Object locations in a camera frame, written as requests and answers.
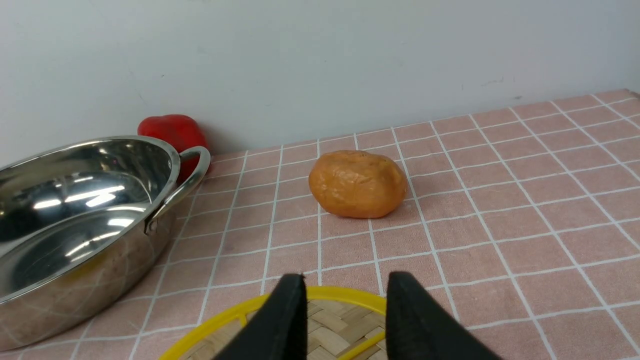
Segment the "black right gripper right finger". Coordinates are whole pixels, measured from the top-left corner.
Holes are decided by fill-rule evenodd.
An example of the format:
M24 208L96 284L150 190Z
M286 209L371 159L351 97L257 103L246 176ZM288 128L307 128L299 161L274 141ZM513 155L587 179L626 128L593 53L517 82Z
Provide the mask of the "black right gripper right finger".
M500 360L407 271L388 276L385 342L389 360Z

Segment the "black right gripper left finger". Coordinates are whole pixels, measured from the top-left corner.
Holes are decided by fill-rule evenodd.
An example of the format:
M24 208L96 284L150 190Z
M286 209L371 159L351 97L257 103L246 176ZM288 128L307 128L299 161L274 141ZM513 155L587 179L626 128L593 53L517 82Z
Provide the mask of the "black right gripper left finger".
M306 360L307 289L301 274L283 275L246 326L215 360Z

